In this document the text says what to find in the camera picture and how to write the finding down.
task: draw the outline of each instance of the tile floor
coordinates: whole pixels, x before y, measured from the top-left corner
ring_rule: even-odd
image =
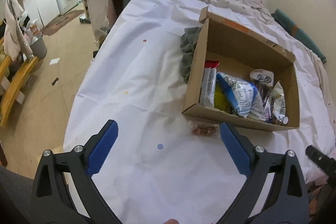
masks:
[[[79,18],[44,36],[44,42],[48,53],[34,68],[29,87],[21,89],[25,101],[14,103],[8,124],[0,131],[7,168],[30,178],[44,150],[62,149],[75,94],[97,49],[91,25],[80,24]],[[58,64],[49,65],[57,57]]]

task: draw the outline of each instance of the cardboard box on counter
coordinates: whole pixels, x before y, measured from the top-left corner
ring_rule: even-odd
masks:
[[[204,23],[191,67],[182,113],[214,122],[230,122],[237,127],[282,131],[300,127],[299,93],[294,68],[295,56],[280,45],[205,7],[199,21]],[[286,99],[286,125],[239,117],[199,104],[205,60],[219,60],[217,71],[251,81],[250,72],[265,69],[280,81]]]

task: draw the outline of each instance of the white cabinet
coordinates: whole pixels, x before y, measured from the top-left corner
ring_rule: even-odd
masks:
[[[36,0],[36,2],[44,26],[59,15],[56,0]]]
[[[37,7],[36,0],[22,0],[24,5],[24,10],[28,13],[28,16],[31,20],[37,19],[37,27],[41,29],[43,27],[39,9]]]

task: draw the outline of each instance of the blue gripper pad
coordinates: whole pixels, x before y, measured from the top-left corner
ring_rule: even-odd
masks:
[[[250,158],[245,149],[225,123],[220,125],[220,137],[225,144],[233,162],[240,174],[249,177],[251,175]]]
[[[89,177],[92,177],[93,174],[99,173],[117,137],[118,124],[113,122],[97,142],[88,157],[88,167],[86,168],[86,174]]]

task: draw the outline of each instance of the brown floor mat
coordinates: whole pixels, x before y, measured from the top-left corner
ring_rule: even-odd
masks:
[[[73,11],[67,12],[65,15],[62,15],[62,16],[59,16],[53,19],[47,26],[41,29],[41,32],[44,35],[53,35],[63,26],[68,24],[71,20],[80,16],[83,13],[84,13],[84,10],[73,10]]]

